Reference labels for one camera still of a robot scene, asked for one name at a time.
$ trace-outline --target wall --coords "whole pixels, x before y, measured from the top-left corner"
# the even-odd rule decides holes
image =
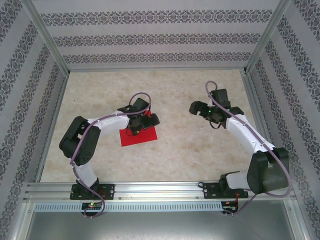
[[[33,182],[65,80],[18,0],[0,3],[0,240]]]
[[[71,70],[245,67],[279,0],[35,0]]]
[[[293,0],[251,72],[272,141],[289,151],[311,239],[320,239],[319,6]]]

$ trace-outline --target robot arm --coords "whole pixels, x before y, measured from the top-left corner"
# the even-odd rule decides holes
[[[288,187],[288,180],[284,171],[266,147],[272,150],[287,171],[289,171],[288,152],[284,148],[276,148],[273,144],[265,140],[250,125],[247,117],[239,107],[231,107],[226,89],[216,89],[211,91],[210,94],[220,106],[234,114],[235,117],[227,114],[212,101],[209,104],[195,101],[191,104],[189,112],[193,115],[202,116],[208,120],[210,124],[219,124],[219,126],[227,129],[238,138],[246,151],[252,155],[247,172],[238,171],[221,175],[219,180],[221,193],[223,194],[230,190],[244,189],[251,190],[255,194],[261,194]]]
[[[80,136],[84,134],[88,126],[97,121],[90,127],[84,136],[81,147],[74,159],[74,170],[78,178],[87,187],[97,192],[99,185],[99,179],[94,173],[90,162],[95,153],[99,137],[122,129],[130,129],[132,135],[135,136],[139,134],[142,129],[148,129],[160,123],[157,115],[154,113],[150,116],[145,114],[146,111],[135,114],[136,112],[141,112],[148,108],[148,105],[149,104],[146,101],[138,98],[133,105],[119,108],[113,113],[114,116],[102,120],[99,120],[100,118],[85,119],[82,116],[78,116],[73,120],[59,143],[59,148],[67,158],[71,158],[74,155],[78,143],[80,142]],[[77,184],[80,191],[83,191],[84,194],[91,194],[78,180]]]

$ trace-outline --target black mounting bracket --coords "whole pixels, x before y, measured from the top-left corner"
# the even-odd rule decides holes
[[[225,187],[224,179],[226,174],[221,175],[219,182],[199,182],[198,186],[203,189],[204,199],[247,199],[248,192],[243,189],[230,189]]]
[[[100,194],[105,200],[113,200],[115,196],[114,184],[101,184],[97,186],[97,193]],[[98,196],[91,192],[83,191],[83,186],[73,184],[70,193],[71,200],[100,200]]]

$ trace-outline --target beige floor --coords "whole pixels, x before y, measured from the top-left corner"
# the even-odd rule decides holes
[[[193,101],[208,102],[208,80],[226,88],[231,104],[253,123],[238,70],[71,73],[41,181],[75,181],[58,145],[76,116],[111,114],[137,92],[151,95],[152,112],[160,120],[158,140],[121,147],[118,131],[101,137],[91,160],[100,181],[205,181],[247,170],[251,156],[231,133],[222,127],[214,130],[208,121],[189,113]]]

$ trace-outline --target red square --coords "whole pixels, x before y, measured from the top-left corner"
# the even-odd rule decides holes
[[[156,128],[154,126],[144,130],[142,129],[141,132],[136,135],[132,136],[132,132],[130,129],[121,129],[119,131],[120,133],[120,139],[121,139],[121,146],[130,146],[134,144],[140,144],[145,143],[153,140],[157,140],[157,132]]]

